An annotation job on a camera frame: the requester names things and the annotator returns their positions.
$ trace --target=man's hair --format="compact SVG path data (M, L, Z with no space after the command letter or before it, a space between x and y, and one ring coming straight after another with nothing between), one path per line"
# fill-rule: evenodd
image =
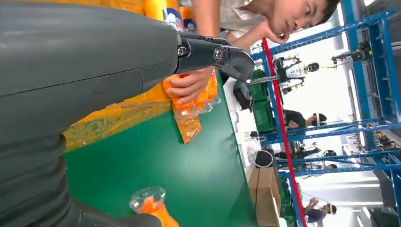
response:
M340 2L340 0L326 0L326 1L327 1L327 6L323 10L323 18L317 25L326 23L331 18L333 13L337 10L337 5Z
M327 206L329 206L329 208L330 208L329 214L336 214L337 213L337 207L336 206L331 205L330 203L327 204Z
M330 166L330 167L333 168L333 169L337 169L337 168L338 168L336 164L330 164L330 165L328 165L328 166Z
M319 121L320 121L320 125L321 125L321 126L322 126L322 125L325 125L325 124L326 124L325 121L327 121L327 117L326 117L324 114L320 113L320 114L319 114ZM317 126L317 119L312 121L312 125L313 125L313 126Z

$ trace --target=cardboard box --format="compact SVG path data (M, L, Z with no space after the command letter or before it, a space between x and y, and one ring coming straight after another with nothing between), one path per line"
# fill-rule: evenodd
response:
M275 169L254 169L248 186L259 226L279 227L281 198Z

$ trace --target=red pole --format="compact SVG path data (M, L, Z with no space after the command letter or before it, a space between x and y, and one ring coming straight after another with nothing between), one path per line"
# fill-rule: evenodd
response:
M271 57L266 38L262 39L262 45L263 45L263 50L266 54L267 63L269 64L270 73L275 74L276 70L274 69L273 59ZM281 98L280 98L280 88L279 88L279 83L277 82L276 79L273 81L273 86L274 86L274 96L276 98L277 109L278 109L278 113L279 113L279 115L277 117L279 118L279 124L280 124L280 128L281 128L281 136L283 137L283 143L284 143L284 148L286 150L289 173L291 176L290 181L292 181L292 185L293 185L294 193L295 193L295 195L293 195L293 196L295 196L296 202L298 204L298 212L299 212L299 215L301 216L302 225L304 227L307 227L305 218L303 218L303 217L305 217L304 208L302 206L301 198L299 198L298 187L296 186L294 165L292 163L291 153L289 152L288 137L287 137L287 132L286 132L286 126L284 124L283 106L281 105Z

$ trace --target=green workbench surface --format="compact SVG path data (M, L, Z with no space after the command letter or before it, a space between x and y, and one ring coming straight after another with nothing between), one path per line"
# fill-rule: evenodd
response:
M72 196L119 218L136 191L162 186L181 227L256 227L225 100L200 120L190 144L169 112L65 154Z

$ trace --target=blue label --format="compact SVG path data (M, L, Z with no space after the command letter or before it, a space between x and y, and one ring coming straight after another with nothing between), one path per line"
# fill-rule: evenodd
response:
M166 21L167 20L167 11L163 10L163 20Z
M184 28L186 32L196 32L198 30L195 21L191 18L184 19Z
M164 19L164 21L172 24L177 31L184 31L181 14L177 10L173 8L167 8L167 17Z

